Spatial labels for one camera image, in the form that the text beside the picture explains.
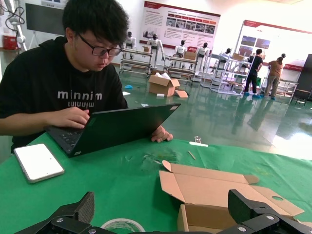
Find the black hoodie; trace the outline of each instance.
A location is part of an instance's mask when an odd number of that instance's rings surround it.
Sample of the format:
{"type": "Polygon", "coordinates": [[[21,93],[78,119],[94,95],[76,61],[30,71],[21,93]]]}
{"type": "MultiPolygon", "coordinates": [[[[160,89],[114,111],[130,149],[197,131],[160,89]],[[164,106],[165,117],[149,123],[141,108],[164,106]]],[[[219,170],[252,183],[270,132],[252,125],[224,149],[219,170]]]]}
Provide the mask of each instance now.
{"type": "MultiPolygon", "coordinates": [[[[127,108],[113,65],[100,72],[80,72],[69,62],[65,37],[48,40],[17,56],[0,84],[0,118],[69,107],[108,111],[127,108]]],[[[12,149],[27,145],[41,133],[13,137],[12,149]]]]}

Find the tape roll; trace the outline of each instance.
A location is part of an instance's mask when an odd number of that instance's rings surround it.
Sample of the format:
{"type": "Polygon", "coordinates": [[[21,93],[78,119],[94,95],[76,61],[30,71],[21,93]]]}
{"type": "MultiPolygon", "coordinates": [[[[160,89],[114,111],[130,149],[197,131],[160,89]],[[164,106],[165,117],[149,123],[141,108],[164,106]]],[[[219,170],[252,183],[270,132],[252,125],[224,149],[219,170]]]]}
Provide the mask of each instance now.
{"type": "Polygon", "coordinates": [[[101,227],[109,231],[114,231],[114,229],[127,229],[133,233],[145,232],[144,228],[137,222],[127,219],[127,218],[116,218],[104,223],[101,227]]]}

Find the hand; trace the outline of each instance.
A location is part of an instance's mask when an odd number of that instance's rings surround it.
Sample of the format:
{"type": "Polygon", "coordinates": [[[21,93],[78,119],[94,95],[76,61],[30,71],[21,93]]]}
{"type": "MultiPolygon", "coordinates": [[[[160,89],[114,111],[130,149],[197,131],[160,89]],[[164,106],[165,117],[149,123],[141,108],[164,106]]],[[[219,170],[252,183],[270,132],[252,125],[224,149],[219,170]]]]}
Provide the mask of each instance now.
{"type": "Polygon", "coordinates": [[[47,117],[48,125],[56,127],[84,128],[89,120],[89,110],[81,110],[78,107],[71,107],[61,111],[49,112],[47,117]]]}
{"type": "Polygon", "coordinates": [[[157,141],[159,143],[164,140],[170,141],[173,138],[172,134],[168,133],[162,126],[159,126],[152,134],[152,142],[157,141]]]}

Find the black pants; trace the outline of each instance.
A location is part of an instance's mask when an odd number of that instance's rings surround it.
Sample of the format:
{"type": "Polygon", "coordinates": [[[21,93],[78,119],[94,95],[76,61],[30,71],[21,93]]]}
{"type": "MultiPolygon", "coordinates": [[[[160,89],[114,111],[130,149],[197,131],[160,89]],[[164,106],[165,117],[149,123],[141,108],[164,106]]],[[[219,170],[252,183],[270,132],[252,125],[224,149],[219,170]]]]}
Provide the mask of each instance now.
{"type": "Polygon", "coordinates": [[[249,91],[249,85],[251,82],[253,84],[253,93],[254,94],[257,93],[257,77],[258,77],[258,75],[249,74],[249,76],[247,77],[247,80],[246,80],[245,92],[249,91]]]}

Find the orange shirt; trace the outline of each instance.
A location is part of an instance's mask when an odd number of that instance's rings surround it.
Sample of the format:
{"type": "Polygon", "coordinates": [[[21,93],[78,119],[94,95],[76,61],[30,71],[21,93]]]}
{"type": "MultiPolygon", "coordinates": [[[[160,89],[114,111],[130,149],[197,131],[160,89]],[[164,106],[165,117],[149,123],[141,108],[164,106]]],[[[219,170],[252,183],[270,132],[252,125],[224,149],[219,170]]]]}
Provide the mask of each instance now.
{"type": "Polygon", "coordinates": [[[279,64],[278,61],[269,62],[271,66],[269,76],[270,77],[281,77],[283,64],[279,64]]]}

